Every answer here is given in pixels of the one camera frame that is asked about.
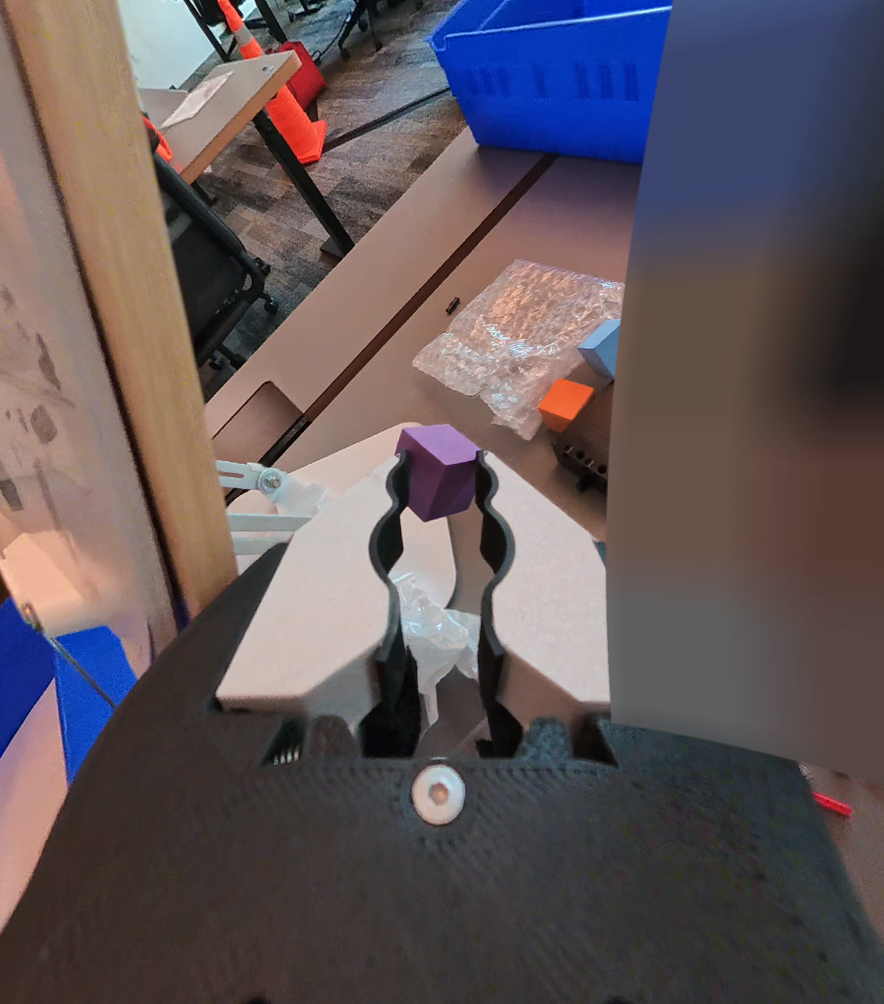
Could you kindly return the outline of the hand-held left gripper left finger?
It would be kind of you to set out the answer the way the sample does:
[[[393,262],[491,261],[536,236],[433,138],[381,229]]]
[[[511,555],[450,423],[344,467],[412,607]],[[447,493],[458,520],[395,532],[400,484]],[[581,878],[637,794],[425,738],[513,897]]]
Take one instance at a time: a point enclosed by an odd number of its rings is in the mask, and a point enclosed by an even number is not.
[[[224,711],[336,717],[366,755],[413,755],[416,663],[390,579],[410,471],[407,455],[386,460],[271,550],[273,576],[216,691]]]

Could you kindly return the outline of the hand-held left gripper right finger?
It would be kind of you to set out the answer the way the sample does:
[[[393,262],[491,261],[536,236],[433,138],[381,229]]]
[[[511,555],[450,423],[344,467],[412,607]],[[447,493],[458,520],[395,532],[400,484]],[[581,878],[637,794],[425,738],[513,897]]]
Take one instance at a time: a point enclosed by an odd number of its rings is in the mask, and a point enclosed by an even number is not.
[[[481,556],[479,692],[485,756],[513,757],[538,720],[569,749],[611,712],[604,556],[586,528],[495,454],[477,456]]]

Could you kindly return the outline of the purple wooden cube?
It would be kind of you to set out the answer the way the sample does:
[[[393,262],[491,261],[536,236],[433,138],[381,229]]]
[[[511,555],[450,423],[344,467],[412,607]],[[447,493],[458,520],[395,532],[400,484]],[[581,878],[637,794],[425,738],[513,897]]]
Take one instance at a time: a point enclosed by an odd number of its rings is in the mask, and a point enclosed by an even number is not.
[[[425,523],[466,511],[475,495],[478,447],[449,424],[402,429],[410,461],[408,508]]]

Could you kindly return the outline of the orange wooden cube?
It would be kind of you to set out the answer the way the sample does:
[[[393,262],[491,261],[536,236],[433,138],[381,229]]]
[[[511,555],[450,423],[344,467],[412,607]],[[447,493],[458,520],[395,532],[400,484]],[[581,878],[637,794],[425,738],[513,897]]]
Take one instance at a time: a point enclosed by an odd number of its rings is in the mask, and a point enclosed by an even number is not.
[[[596,391],[584,383],[567,379],[554,381],[538,405],[540,419],[550,432],[561,433],[590,403]]]

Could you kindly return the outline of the blue wooden cube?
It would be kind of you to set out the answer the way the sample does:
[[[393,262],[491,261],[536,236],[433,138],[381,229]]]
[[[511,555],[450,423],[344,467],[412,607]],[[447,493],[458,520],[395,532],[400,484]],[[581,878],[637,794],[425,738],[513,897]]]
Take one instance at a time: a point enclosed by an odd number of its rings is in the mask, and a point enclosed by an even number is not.
[[[605,320],[577,346],[586,364],[608,382],[613,382],[617,374],[620,330],[619,318]]]

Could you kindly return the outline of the blue plastic storage bin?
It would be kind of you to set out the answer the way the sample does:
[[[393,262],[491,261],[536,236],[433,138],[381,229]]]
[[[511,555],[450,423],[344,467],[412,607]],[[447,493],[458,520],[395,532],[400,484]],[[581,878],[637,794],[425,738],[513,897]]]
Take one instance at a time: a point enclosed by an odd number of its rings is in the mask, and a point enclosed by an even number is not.
[[[477,144],[641,165],[671,10],[464,1],[428,42]]]

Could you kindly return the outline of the clear bag of orange gears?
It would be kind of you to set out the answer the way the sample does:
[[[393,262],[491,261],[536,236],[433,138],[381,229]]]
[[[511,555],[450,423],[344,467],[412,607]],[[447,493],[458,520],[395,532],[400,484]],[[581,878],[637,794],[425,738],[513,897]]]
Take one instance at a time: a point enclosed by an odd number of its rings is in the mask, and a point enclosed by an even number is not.
[[[478,680],[480,617],[444,609],[421,588],[413,573],[394,574],[405,645],[416,665],[417,688],[425,713],[424,728],[439,717],[437,684],[449,671]]]

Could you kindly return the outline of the black perforated plastic block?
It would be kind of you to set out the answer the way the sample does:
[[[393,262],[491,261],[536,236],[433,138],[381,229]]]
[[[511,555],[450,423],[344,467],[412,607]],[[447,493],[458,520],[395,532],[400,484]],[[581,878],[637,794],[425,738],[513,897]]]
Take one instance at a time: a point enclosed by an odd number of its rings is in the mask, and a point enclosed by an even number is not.
[[[554,456],[581,493],[589,488],[607,493],[614,391],[613,383],[597,391],[552,442]]]

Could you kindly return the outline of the clear bubble wrap sheet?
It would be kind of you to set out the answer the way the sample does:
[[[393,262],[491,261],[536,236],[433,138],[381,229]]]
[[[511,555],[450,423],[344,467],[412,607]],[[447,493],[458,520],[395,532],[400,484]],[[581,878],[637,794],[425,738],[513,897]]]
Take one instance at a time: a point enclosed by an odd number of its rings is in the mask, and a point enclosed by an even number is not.
[[[626,284],[516,259],[421,348],[415,370],[477,397],[495,425],[531,440],[539,404],[582,361],[580,344],[620,320]]]

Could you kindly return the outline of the black office chair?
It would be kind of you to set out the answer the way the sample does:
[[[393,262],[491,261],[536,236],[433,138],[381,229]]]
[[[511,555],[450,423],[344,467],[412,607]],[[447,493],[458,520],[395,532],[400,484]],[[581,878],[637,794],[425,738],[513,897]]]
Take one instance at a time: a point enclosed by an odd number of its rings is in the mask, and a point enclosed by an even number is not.
[[[153,161],[196,363],[217,370],[225,359],[238,370],[246,358],[226,340],[254,303],[262,302],[270,315],[278,310],[265,288],[270,267],[249,254],[160,154]]]

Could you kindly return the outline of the white board with wooden edge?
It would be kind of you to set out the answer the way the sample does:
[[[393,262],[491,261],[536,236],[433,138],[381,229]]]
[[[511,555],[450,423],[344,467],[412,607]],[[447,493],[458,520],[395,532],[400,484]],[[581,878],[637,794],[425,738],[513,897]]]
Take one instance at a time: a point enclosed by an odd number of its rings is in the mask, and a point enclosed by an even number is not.
[[[0,2],[0,576],[138,676],[236,576],[116,2]]]

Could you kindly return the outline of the orange traffic cone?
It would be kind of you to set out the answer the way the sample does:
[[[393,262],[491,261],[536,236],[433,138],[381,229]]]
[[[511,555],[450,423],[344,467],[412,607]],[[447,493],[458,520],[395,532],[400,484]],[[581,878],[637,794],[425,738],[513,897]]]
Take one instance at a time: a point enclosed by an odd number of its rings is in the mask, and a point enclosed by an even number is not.
[[[217,4],[243,59],[264,57],[260,44],[246,27],[234,5],[229,1],[217,1]],[[327,132],[326,122],[311,120],[287,86],[268,102],[265,109],[300,164],[308,166],[321,159]]]

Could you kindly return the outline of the light wooden side table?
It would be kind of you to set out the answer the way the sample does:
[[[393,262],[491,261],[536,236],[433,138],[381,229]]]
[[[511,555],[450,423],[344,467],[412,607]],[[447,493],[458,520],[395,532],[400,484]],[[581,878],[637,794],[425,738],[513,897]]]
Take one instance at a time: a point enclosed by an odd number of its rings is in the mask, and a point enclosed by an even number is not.
[[[188,92],[174,89],[140,88],[138,97],[146,117],[161,132],[173,153],[172,168],[190,185],[210,168],[234,139],[252,123],[275,162],[297,189],[326,233],[322,252],[337,260],[354,248],[354,241],[307,168],[300,164],[289,144],[277,131],[265,107],[299,69],[293,52],[240,60],[216,67],[207,77],[233,69],[224,87],[194,118],[172,129],[160,126],[181,104]]]

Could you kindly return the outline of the clear plastic sheet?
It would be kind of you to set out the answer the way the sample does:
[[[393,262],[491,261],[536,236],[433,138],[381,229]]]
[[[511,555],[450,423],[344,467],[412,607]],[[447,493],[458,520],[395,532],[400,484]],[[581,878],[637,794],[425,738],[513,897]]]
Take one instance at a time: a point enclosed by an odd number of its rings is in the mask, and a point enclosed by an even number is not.
[[[181,104],[172,111],[159,129],[166,131],[184,121],[194,119],[208,105],[213,96],[224,87],[232,73],[233,69],[225,69],[205,78],[194,90],[186,94]]]

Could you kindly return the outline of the red bag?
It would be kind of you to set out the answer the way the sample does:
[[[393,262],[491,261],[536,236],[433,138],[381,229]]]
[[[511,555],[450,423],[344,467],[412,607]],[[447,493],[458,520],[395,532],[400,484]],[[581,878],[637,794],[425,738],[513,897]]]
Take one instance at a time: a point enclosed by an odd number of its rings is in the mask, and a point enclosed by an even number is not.
[[[277,51],[293,52],[298,57],[299,69],[287,82],[287,87],[300,107],[309,108],[326,88],[321,69],[300,41],[285,41],[280,44]]]

